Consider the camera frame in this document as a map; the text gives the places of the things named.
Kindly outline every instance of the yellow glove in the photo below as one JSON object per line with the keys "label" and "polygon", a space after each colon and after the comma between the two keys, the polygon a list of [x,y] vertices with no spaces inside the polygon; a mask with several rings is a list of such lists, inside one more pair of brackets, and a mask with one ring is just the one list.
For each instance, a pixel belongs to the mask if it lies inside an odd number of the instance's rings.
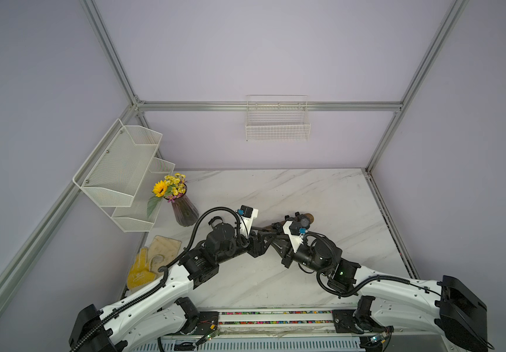
{"label": "yellow glove", "polygon": [[143,286],[155,280],[157,275],[149,271],[147,263],[147,247],[143,247],[136,256],[136,260],[128,273],[128,290],[134,292],[134,288]]}

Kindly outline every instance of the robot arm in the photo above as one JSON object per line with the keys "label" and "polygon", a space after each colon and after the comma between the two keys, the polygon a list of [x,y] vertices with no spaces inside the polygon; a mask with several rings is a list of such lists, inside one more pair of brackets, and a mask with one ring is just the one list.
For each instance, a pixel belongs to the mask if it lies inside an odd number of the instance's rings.
{"label": "robot arm", "polygon": [[[190,249],[200,222],[217,210],[232,213],[236,225],[214,224],[222,220],[214,217],[209,222],[212,232]],[[296,213],[264,228],[252,226],[256,217],[257,210],[245,206],[237,212],[222,207],[207,211],[194,227],[189,249],[169,269],[163,268],[167,271],[162,278],[101,311],[91,305],[79,313],[69,340],[71,351],[129,351],[164,334],[192,332],[199,313],[190,299],[182,297],[215,276],[220,263],[246,252],[258,257],[269,247],[277,250],[285,267],[296,261],[316,271],[325,291],[339,297],[361,295],[354,314],[342,317],[345,321],[335,319],[350,327],[349,332],[385,332],[390,326],[402,326],[443,334],[473,352],[488,349],[486,306],[457,279],[400,278],[347,261],[333,241],[308,231],[314,220],[310,214]]]}

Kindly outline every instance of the white mesh shelf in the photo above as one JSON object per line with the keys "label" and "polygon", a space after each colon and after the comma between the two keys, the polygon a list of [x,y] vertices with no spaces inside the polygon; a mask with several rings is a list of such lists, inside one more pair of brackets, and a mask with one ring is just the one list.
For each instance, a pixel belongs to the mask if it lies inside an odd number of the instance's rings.
{"label": "white mesh shelf", "polygon": [[307,141],[311,128],[307,104],[304,95],[249,95],[247,141]]}
{"label": "white mesh shelf", "polygon": [[143,182],[141,183],[140,190],[136,193],[131,207],[117,207],[112,213],[112,220],[124,231],[138,231],[145,232],[151,231],[161,203],[165,200],[162,199],[153,213],[147,216],[147,203],[149,197],[152,196],[153,186],[162,180],[165,175],[170,175],[175,168],[175,164],[168,161],[153,158],[149,170],[145,173]]}
{"label": "white mesh shelf", "polygon": [[162,199],[153,213],[147,215],[147,202],[153,194],[153,186],[172,174],[175,164],[155,157],[161,133],[142,126],[124,126],[120,120],[110,129],[118,126],[118,132],[92,169],[86,172],[90,167],[86,161],[73,177],[73,182],[122,231],[149,231],[165,201]]}
{"label": "white mesh shelf", "polygon": [[78,186],[99,207],[130,207],[161,136],[142,126],[122,126]]}

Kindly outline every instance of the marble tabletop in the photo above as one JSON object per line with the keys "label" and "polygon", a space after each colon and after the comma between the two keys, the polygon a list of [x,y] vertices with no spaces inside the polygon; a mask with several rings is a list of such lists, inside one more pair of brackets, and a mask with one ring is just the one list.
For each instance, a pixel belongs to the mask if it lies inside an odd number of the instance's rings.
{"label": "marble tabletop", "polygon": [[[376,205],[365,177],[358,168],[306,170],[187,171],[188,197],[198,212],[242,205],[259,209],[254,226],[266,226],[293,216],[311,213],[310,230],[329,237],[343,250],[342,257],[384,273],[407,277],[408,273]],[[233,222],[231,215],[215,212],[202,221],[194,244],[211,231],[215,215]],[[164,203],[155,227],[156,236],[182,241],[186,246],[193,227],[177,224],[172,206]],[[293,263],[281,264],[277,252],[253,258],[248,254],[220,264],[219,273],[188,294],[199,308],[333,307],[356,306],[357,296],[338,299],[321,289],[315,274],[302,272]]]}

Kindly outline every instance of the yellow flower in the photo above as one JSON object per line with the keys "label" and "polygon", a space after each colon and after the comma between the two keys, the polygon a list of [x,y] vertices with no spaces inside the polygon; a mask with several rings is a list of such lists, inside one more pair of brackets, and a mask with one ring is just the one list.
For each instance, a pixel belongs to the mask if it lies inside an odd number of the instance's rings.
{"label": "yellow flower", "polygon": [[153,193],[155,193],[157,197],[164,196],[166,190],[167,185],[163,181],[159,181],[158,183],[155,184],[155,187],[153,187]]}

